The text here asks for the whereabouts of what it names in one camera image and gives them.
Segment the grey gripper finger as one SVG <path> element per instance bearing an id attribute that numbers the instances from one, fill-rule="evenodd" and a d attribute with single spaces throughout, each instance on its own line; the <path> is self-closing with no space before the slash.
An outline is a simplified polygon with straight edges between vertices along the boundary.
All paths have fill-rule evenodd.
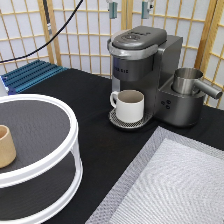
<path id="1" fill-rule="evenodd" d="M 153 8 L 153 0 L 143 0 L 141 8 L 141 18 L 148 19 L 152 8 Z"/>
<path id="2" fill-rule="evenodd" d="M 106 0 L 106 2 L 108 3 L 109 18 L 116 19 L 118 3 L 113 0 Z"/>

